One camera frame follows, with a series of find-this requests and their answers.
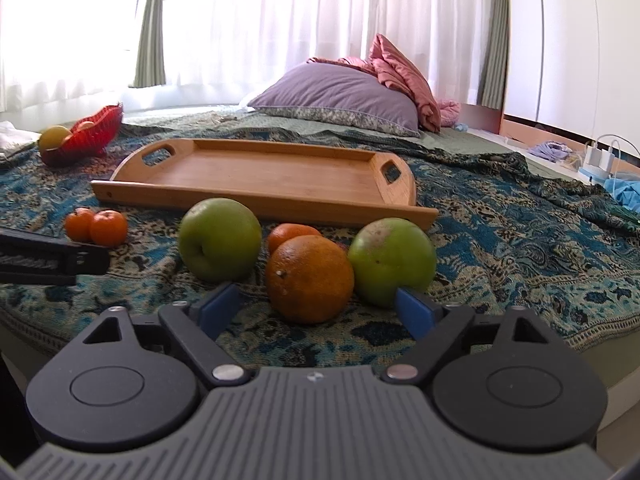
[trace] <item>robotic hand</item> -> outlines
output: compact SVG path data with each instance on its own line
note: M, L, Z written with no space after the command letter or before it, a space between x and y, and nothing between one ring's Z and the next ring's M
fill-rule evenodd
M242 366L215 343L240 308L231 283L150 316L109 308L29 384L43 445L0 479L640 478L594 452L606 390L529 309L400 289L417 341L375 373Z

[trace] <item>pink cloth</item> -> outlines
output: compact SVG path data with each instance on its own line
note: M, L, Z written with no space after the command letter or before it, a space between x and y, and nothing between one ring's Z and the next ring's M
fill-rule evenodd
M438 99L437 103L440 109L440 126L451 128L460 118L462 105L453 99Z
M382 34L376 34L367 60L341 57L329 60L312 57L307 62L343 64L366 72L392 90L398 90L411 99L418 111L420 125L430 132L440 131L440 108L429 84L420 71Z

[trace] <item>orange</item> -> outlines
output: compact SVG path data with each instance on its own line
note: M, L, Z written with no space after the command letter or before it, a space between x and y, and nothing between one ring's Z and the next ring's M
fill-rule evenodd
M78 207L65 218L66 235L75 242L90 242L89 227L94 219L94 212L86 207Z
M331 240L303 235L284 242L265 269L271 306L287 320L313 324L337 316L353 293L353 268Z
M271 231L269 236L267 236L267 248L269 249L269 254L273 254L275 250L287 240L303 235L322 236L318 229L314 229L308 225L280 224Z
M96 213L91 220L91 240L105 247L117 247L127 239L127 219L111 209Z

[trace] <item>white cord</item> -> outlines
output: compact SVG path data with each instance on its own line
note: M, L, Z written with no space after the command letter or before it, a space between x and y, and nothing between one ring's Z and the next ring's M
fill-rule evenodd
M618 144L618 160L622 160L621 155L622 155L622 150L620 149L620 141L617 139L613 139L611 141L611 148L613 149L613 143L616 142ZM620 171L620 162L618 162L616 164L616 173L613 174L613 190L611 191L611 195L613 196L613 200L617 200L616 198L616 179L618 177L618 171Z
M618 158L620 160L622 160L622 158L620 157L620 155L622 155L622 150L620 148L620 141L618 139L622 139L624 140L627 144L629 144L634 150L636 150L636 153L638 154L638 157L640 158L640 151L634 146L634 144L632 142L629 142L628 140L626 140L624 137L620 137L619 135L616 134L602 134L601 136L599 136L597 139L595 139L593 145L597 148L598 147L598 141L603 138L603 137L615 137L615 140L618 143ZM618 163L618 166L616 168L616 173L613 175L613 190L611 192L612 197L614 198L614 200L616 200L616 177L618 176L618 171L620 170L620 163Z
M619 135L616 134L602 134L601 136L599 136L597 139L595 139L594 141L594 146L597 148L598 147L598 141L602 138L602 137L616 137L617 139L622 139L624 140L627 144L631 145L631 147L636 150L636 153L638 154L638 157L640 157L640 151L638 151L638 149L634 146L634 144L632 142L629 142L628 140L625 139L625 137L620 137Z

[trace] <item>green apple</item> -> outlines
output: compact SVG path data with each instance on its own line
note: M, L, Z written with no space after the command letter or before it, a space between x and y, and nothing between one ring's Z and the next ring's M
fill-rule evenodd
M180 256L205 282L236 280L248 274L261 245L258 219L249 208L229 198L198 202L180 222Z
M394 306L399 286L425 292L436 275L436 250L416 224L402 218L363 227L349 248L358 296L375 306Z

